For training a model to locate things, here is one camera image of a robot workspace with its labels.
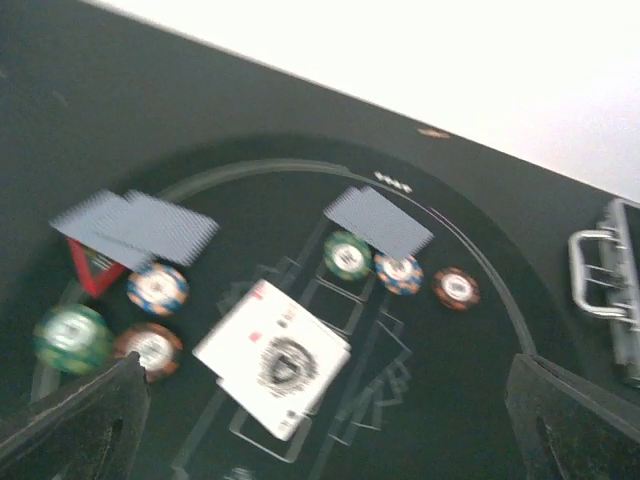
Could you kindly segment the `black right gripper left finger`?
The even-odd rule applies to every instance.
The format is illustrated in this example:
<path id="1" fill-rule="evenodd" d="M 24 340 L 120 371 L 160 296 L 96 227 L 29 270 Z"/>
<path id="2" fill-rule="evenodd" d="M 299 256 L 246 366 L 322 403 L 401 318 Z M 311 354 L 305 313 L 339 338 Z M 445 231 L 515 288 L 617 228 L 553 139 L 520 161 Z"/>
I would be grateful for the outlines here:
<path id="1" fill-rule="evenodd" d="M 19 411 L 1 427 L 3 479 L 127 479 L 149 411 L 131 353 Z"/>

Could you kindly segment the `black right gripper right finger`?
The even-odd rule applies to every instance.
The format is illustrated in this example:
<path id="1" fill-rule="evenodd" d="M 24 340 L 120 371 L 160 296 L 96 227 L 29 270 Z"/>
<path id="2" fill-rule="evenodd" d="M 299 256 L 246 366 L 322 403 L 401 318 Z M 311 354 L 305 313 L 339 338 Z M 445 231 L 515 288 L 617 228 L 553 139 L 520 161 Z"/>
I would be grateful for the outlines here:
<path id="1" fill-rule="evenodd" d="M 505 404 L 529 479 L 637 479 L 639 405 L 538 355 L 516 355 Z"/>

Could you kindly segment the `green chip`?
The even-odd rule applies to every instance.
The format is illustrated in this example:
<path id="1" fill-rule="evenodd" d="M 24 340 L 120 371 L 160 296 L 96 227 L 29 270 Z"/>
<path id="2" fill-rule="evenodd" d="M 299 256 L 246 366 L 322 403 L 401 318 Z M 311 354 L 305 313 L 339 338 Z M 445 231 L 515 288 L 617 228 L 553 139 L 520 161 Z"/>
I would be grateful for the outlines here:
<path id="1" fill-rule="evenodd" d="M 114 336 L 97 311 L 82 304 L 50 309 L 33 331 L 36 357 L 61 372 L 84 375 L 111 357 Z"/>
<path id="2" fill-rule="evenodd" d="M 337 277 L 356 281 L 369 275 L 372 254 L 364 240 L 348 231 L 340 230 L 327 237 L 323 260 L 328 270 Z"/>

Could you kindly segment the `red chip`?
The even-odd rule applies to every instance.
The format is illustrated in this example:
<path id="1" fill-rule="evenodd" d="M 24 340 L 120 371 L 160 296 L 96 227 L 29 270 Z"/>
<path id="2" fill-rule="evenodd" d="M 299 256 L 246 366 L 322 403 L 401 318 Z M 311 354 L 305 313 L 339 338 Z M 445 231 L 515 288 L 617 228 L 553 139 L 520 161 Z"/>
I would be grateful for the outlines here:
<path id="1" fill-rule="evenodd" d="M 169 329 L 157 323 L 136 323 L 119 335 L 113 347 L 114 358 L 124 358 L 132 352 L 139 355 L 148 383 L 172 375 L 179 368 L 182 341 Z"/>
<path id="2" fill-rule="evenodd" d="M 468 310 L 480 300 L 480 290 L 475 279 L 456 267 L 437 271 L 432 286 L 440 302 L 453 310 Z"/>

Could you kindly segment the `blue chip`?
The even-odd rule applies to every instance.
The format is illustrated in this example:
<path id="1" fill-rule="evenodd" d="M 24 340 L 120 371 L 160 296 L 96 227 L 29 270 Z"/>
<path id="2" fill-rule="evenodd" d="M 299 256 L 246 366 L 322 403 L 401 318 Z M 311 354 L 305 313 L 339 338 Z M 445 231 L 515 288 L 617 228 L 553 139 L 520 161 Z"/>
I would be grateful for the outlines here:
<path id="1" fill-rule="evenodd" d="M 189 295 L 189 284 L 175 268 L 152 263 L 127 279 L 129 300 L 143 311 L 157 316 L 177 312 Z"/>
<path id="2" fill-rule="evenodd" d="M 395 295 L 413 295 L 421 288 L 424 274 L 413 256 L 395 260 L 379 252 L 374 256 L 374 266 L 383 286 Z"/>

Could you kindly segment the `ace of spades card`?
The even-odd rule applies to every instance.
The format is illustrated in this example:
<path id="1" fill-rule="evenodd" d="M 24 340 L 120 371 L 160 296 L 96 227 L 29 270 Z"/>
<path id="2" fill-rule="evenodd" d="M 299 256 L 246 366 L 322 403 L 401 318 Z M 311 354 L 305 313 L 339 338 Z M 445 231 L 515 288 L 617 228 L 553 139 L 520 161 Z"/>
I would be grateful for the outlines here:
<path id="1" fill-rule="evenodd" d="M 217 384 L 272 436 L 287 441 L 350 357 L 335 332 L 278 328 Z"/>

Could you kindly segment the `nine of hearts card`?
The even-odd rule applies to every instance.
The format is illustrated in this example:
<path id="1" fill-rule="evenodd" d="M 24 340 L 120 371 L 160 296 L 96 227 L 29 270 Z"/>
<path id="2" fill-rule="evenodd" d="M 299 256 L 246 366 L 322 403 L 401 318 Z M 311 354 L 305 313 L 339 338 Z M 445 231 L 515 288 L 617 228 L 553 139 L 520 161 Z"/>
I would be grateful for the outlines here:
<path id="1" fill-rule="evenodd" d="M 266 280 L 260 280 L 193 349 L 221 378 L 257 363 L 260 349 L 277 333 L 294 332 L 321 352 L 349 350 L 348 343 L 311 312 Z"/>

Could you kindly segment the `blue card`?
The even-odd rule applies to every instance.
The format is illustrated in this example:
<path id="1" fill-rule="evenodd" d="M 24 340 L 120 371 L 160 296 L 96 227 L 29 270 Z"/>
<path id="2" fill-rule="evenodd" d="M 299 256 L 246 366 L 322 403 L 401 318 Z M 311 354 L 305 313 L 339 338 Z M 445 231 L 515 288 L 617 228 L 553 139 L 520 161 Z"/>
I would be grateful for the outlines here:
<path id="1" fill-rule="evenodd" d="M 58 215 L 49 224 L 61 234 L 78 241 L 82 253 L 87 247 L 92 267 L 106 270 L 120 264 L 137 271 L 151 262 L 153 256 L 107 237 L 107 228 L 114 226 L 128 209 L 129 203 L 123 197 L 101 190 Z"/>
<path id="2" fill-rule="evenodd" d="M 434 234 L 371 187 L 349 187 L 324 215 L 380 252 L 399 260 L 430 243 Z"/>
<path id="3" fill-rule="evenodd" d="M 183 266 L 199 257 L 218 230 L 209 216 L 136 190 L 97 226 L 101 237 Z"/>

